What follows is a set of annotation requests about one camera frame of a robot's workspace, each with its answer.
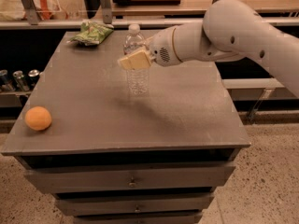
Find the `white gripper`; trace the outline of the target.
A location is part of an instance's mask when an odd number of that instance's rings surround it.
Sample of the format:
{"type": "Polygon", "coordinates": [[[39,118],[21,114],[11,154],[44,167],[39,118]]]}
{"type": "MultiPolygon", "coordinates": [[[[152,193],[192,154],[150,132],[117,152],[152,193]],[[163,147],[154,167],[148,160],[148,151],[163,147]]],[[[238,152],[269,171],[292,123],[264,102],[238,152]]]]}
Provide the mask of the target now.
{"type": "Polygon", "coordinates": [[[118,64],[125,70],[150,68],[154,60],[164,67],[180,64],[174,49],[175,31],[176,26],[173,26],[135,42],[133,52],[119,58],[118,64]]]}

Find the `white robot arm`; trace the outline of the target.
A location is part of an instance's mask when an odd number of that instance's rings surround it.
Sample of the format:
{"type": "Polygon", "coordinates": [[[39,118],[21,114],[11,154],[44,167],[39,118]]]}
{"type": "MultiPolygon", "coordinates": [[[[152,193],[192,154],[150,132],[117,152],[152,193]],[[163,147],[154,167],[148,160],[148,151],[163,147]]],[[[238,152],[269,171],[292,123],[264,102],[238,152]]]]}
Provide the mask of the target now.
{"type": "Polygon", "coordinates": [[[212,4],[200,22],[164,29],[118,59],[125,70],[249,58],[299,96],[299,38],[286,34],[238,0],[212,4]]]}

